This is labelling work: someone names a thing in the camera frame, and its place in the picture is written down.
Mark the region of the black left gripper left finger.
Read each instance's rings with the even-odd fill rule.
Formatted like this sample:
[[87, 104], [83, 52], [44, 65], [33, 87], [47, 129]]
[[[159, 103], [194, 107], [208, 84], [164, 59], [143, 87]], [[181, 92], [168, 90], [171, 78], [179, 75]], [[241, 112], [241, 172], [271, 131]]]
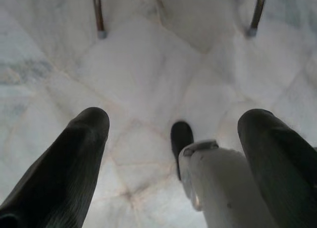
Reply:
[[109, 132], [90, 107], [72, 119], [0, 206], [3, 228], [80, 228], [88, 213]]

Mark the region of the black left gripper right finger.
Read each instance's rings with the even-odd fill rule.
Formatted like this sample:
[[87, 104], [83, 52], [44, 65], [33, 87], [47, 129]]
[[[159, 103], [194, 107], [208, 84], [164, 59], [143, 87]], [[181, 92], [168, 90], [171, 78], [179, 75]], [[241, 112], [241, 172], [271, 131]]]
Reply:
[[317, 152], [271, 112], [251, 109], [237, 131], [252, 174], [280, 228], [317, 226]]

